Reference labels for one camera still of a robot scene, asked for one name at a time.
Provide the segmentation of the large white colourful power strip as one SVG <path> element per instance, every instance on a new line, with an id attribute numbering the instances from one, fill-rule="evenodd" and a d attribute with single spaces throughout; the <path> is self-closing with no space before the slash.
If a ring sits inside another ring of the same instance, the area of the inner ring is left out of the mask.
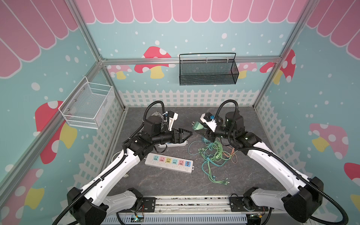
<path id="1" fill-rule="evenodd" d="M 194 162 L 192 160 L 154 153 L 148 154 L 145 165 L 188 174 L 191 174 L 194 170 Z"/>

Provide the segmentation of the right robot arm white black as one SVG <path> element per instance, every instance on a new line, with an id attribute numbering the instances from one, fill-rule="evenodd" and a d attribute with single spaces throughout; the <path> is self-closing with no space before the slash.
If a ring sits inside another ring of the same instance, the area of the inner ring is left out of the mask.
<path id="1" fill-rule="evenodd" d="M 333 222 L 313 216 L 323 199 L 326 199 L 342 215 L 342 219 L 335 224 L 346 225 L 349 222 L 346 211 L 324 192 L 323 182 L 319 178 L 309 178 L 299 172 L 270 150 L 257 135 L 245 130 L 244 119 L 235 100 L 224 101 L 215 114 L 206 112 L 200 120 L 206 128 L 204 136 L 207 140 L 227 139 L 231 147 L 256 161 L 285 188 L 284 191 L 270 191 L 251 187 L 243 194 L 246 210 L 268 207 L 270 210 L 285 211 L 301 223 L 311 219 L 323 225 L 331 225 Z"/>

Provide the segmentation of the small white blue power strip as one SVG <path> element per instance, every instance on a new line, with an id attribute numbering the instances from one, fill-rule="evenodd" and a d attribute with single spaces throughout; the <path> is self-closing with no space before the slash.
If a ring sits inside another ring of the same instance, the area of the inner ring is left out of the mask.
<path id="1" fill-rule="evenodd" d="M 188 144 L 188 141 L 184 141 L 182 143 L 169 143 L 168 142 L 168 143 L 165 143 L 165 144 L 158 144 L 157 146 L 159 148 L 166 148 L 166 147 L 170 148 L 170 147 L 184 147 L 187 144 Z"/>

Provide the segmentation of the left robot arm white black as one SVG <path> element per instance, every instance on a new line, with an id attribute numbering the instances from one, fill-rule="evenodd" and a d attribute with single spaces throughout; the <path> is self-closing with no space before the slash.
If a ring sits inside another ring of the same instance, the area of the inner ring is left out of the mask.
<path id="1" fill-rule="evenodd" d="M 137 190 L 129 189 L 113 196 L 113 200 L 108 194 L 128 171 L 157 149 L 156 145 L 184 143 L 188 139 L 185 132 L 192 136 L 191 131 L 173 128 L 177 119 L 178 114 L 165 110 L 162 101 L 152 102 L 143 114 L 140 127 L 122 143 L 118 157 L 88 184 L 67 193 L 68 206 L 53 224 L 59 224 L 70 213 L 75 219 L 73 225 L 100 225 L 108 216 L 133 208 L 142 197 Z"/>

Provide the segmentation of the green plug adapter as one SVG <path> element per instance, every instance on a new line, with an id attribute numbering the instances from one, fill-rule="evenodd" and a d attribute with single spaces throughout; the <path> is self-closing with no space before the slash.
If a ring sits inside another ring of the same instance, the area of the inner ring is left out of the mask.
<path id="1" fill-rule="evenodd" d="M 204 129 L 204 125 L 202 123 L 198 122 L 198 121 L 197 122 L 192 122 L 192 129 L 194 131 L 202 130 L 202 129 Z"/>

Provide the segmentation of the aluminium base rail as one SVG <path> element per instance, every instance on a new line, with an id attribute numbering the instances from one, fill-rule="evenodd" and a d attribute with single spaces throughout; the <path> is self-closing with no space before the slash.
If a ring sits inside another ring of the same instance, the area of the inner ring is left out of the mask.
<path id="1" fill-rule="evenodd" d="M 251 188 L 242 196 L 159 196 L 140 197 L 132 191 L 108 196 L 108 215 L 117 212 L 158 214 L 211 214 L 211 213 L 264 213 L 271 208 L 285 211 L 296 220 L 306 220 L 314 212 L 312 195 L 299 191 L 291 195 L 286 191 Z"/>

